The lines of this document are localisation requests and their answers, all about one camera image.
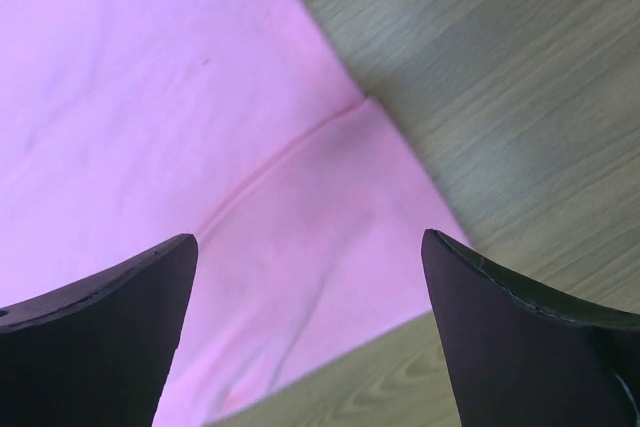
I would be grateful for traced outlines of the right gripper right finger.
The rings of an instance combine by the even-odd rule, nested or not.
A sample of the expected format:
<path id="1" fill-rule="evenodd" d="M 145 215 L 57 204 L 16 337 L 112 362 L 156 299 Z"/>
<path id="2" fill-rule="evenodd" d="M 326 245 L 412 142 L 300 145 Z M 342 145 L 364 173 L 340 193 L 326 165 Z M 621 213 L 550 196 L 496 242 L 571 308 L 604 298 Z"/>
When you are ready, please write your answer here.
<path id="1" fill-rule="evenodd" d="M 636 426 L 639 317 L 509 270 L 446 234 L 421 256 L 464 426 Z"/>

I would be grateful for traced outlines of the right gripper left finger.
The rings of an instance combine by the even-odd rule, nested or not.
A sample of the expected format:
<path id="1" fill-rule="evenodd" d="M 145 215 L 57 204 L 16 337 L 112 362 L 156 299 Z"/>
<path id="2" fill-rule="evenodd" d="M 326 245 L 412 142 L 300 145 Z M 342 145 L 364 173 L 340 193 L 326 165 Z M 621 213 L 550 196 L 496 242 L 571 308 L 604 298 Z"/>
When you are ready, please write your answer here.
<path id="1" fill-rule="evenodd" d="M 4 426 L 149 426 L 191 296 L 198 244 L 180 234 L 1 310 Z"/>

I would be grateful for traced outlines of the pink t shirt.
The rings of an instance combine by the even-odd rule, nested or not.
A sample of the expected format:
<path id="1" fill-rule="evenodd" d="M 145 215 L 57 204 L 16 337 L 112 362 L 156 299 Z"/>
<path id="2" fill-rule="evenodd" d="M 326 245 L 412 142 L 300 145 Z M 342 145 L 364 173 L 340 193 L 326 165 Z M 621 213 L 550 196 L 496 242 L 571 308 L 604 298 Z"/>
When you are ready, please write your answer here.
<path id="1" fill-rule="evenodd" d="M 1 0 L 1 301 L 192 233 L 156 425 L 429 311 L 428 228 L 462 234 L 299 0 Z"/>

